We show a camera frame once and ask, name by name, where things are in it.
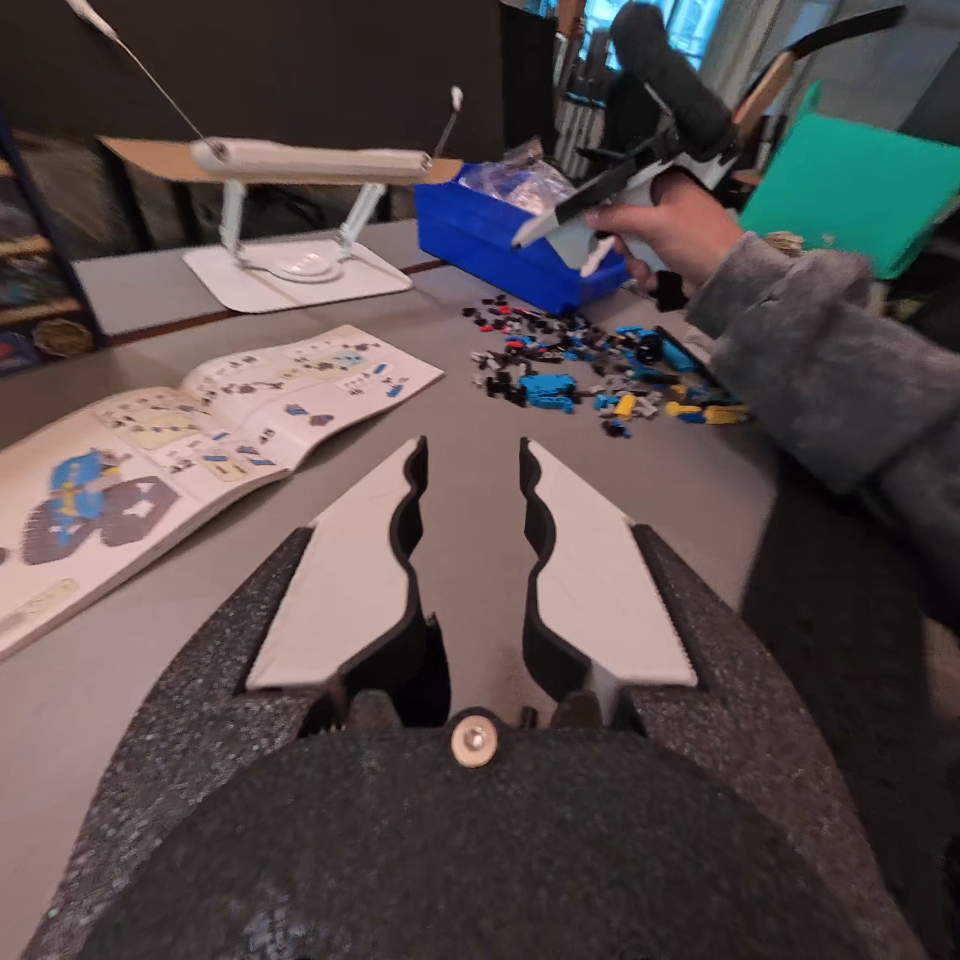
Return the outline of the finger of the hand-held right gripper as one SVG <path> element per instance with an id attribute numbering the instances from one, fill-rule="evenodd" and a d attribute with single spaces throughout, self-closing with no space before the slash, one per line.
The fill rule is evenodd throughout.
<path id="1" fill-rule="evenodd" d="M 637 204 L 649 194 L 649 182 L 656 175 L 656 162 L 638 164 L 634 159 L 616 163 L 576 188 L 573 196 L 554 210 L 526 220 L 510 241 L 513 250 L 527 249 L 577 216 L 603 206 Z"/>
<path id="2" fill-rule="evenodd" d="M 598 235 L 585 216 L 577 216 L 546 235 L 563 263 L 579 274 L 594 274 L 612 251 L 612 236 Z"/>

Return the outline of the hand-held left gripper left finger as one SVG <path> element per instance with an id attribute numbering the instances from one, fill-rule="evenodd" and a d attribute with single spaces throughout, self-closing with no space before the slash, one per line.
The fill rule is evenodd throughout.
<path id="1" fill-rule="evenodd" d="M 245 691 L 381 690 L 399 714 L 429 661 L 412 554 L 428 442 L 410 438 L 322 510 L 246 675 Z"/>

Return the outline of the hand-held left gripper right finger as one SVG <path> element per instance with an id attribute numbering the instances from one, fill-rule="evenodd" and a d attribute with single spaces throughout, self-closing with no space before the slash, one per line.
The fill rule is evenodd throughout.
<path id="1" fill-rule="evenodd" d="M 632 688 L 694 690 L 699 678 L 642 550 L 639 525 L 545 446 L 522 438 L 524 536 L 534 550 L 524 664 L 556 703 L 594 695 L 602 722 Z"/>

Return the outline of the person's right forearm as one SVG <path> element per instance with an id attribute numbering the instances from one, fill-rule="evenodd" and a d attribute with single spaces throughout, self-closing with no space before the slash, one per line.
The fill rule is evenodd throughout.
<path id="1" fill-rule="evenodd" d="M 870 313 L 854 254 L 791 256 L 745 232 L 678 271 L 718 378 L 822 486 L 893 528 L 928 615 L 958 633 L 958 354 Z"/>

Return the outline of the grey desk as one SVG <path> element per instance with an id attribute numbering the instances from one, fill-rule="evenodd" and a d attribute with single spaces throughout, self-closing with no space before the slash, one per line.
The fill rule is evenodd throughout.
<path id="1" fill-rule="evenodd" d="M 776 494 L 774 454 L 751 426 L 672 417 L 609 438 L 592 410 L 557 414 L 488 398 L 470 353 L 491 338 L 461 316 L 496 291 L 452 267 L 417 270 L 407 292 L 220 316 L 179 253 L 79 263 L 114 346 L 2 379 L 2 448 L 92 402 L 169 386 L 210 359 L 342 325 L 382 335 L 445 377 L 388 414 L 322 444 L 284 482 L 258 489 L 164 558 L 2 662 L 1 955 L 18 958 L 66 868 L 90 801 L 142 700 L 209 616 L 296 527 L 403 442 L 425 436 L 428 489 L 414 552 L 423 606 L 438 617 L 454 712 L 479 706 L 545 721 L 553 702 L 522 660 L 526 579 L 523 436 L 543 444 L 635 521 L 648 523 L 738 609 Z"/>

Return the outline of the person's right hand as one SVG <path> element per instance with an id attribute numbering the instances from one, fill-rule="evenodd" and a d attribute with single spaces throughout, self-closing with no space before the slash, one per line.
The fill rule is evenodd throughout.
<path id="1" fill-rule="evenodd" d="M 587 210 L 584 222 L 595 232 L 616 237 L 637 284 L 653 293 L 654 270 L 630 255 L 627 241 L 641 241 L 668 272 L 677 274 L 685 292 L 696 294 L 738 245 L 743 230 L 725 208 L 683 170 L 672 168 L 652 183 L 651 206 L 606 204 Z"/>

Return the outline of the blue storage bin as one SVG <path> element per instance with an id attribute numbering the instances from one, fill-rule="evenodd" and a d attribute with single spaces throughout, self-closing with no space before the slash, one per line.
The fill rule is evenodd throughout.
<path id="1" fill-rule="evenodd" d="M 569 268 L 546 239 L 512 249 L 531 215 L 460 183 L 461 171 L 477 164 L 433 159 L 432 170 L 414 186 L 420 249 L 551 314 L 565 315 L 613 294 L 629 279 L 624 259 L 609 253 L 594 273 Z"/>

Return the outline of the large window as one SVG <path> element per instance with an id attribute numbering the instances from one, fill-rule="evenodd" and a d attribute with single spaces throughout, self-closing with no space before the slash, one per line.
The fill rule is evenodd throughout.
<path id="1" fill-rule="evenodd" d="M 660 10 L 670 45 L 699 69 L 725 1 L 651 1 Z M 585 30 L 593 35 L 609 29 L 624 1 L 586 1 Z"/>

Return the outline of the pile of building pieces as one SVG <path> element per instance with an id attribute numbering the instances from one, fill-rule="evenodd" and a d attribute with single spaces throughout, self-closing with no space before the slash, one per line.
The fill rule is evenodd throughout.
<path id="1" fill-rule="evenodd" d="M 470 362 L 473 383 L 490 398 L 556 411 L 526 405 L 518 381 L 567 375 L 578 384 L 573 414 L 591 411 L 602 432 L 616 439 L 631 438 L 638 423 L 661 416 L 693 426 L 741 426 L 754 419 L 750 406 L 661 325 L 629 323 L 608 331 L 581 315 L 512 305 L 504 294 L 463 306 L 459 314 L 488 339 Z M 663 341 L 663 360 L 654 366 L 643 366 L 634 355 L 648 331 Z"/>

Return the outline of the blue panel piece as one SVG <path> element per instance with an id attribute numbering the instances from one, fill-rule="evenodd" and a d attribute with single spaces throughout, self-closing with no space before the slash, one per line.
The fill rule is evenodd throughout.
<path id="1" fill-rule="evenodd" d="M 535 409 L 572 415 L 579 402 L 577 381 L 566 374 L 527 375 L 517 383 L 525 404 Z"/>

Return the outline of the teal plastic object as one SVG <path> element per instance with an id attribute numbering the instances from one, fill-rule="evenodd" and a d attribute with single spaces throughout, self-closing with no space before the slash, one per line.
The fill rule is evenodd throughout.
<path id="1" fill-rule="evenodd" d="M 958 206 L 959 149 L 824 115 L 820 98 L 814 82 L 740 226 L 862 256 L 877 280 L 894 281 Z"/>

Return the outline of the instruction booklet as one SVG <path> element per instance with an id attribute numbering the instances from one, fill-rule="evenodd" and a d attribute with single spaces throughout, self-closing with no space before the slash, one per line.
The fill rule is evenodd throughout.
<path id="1" fill-rule="evenodd" d="M 344 325 L 115 394 L 3 450 L 2 660 L 444 375 Z"/>

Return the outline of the white laptop stand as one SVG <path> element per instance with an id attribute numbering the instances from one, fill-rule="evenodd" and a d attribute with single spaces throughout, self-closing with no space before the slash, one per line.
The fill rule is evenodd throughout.
<path id="1" fill-rule="evenodd" d="M 169 185 L 222 186 L 219 245 L 188 251 L 183 261 L 225 309 L 266 314 L 412 286 L 358 239 L 389 187 L 438 186 L 459 176 L 464 163 L 444 159 L 442 152 L 463 99 L 461 88 L 452 86 L 451 112 L 432 152 L 306 148 L 200 135 L 190 142 L 106 137 L 102 143 L 121 161 Z M 358 186 L 359 193 L 331 238 L 250 243 L 242 239 L 242 225 L 255 186 Z"/>

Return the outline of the black partition panel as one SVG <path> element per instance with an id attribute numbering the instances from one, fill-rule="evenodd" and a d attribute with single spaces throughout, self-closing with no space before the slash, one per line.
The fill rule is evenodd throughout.
<path id="1" fill-rule="evenodd" d="M 490 160 L 505 146 L 498 2 L 91 2 L 206 135 Z M 186 122 L 67 2 L 1 3 L 18 133 L 186 141 Z"/>

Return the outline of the dark blue toy set box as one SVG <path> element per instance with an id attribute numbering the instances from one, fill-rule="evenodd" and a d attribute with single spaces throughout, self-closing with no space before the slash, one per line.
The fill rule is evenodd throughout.
<path id="1" fill-rule="evenodd" d="M 1 112 L 1 377 L 95 354 L 109 338 Z"/>

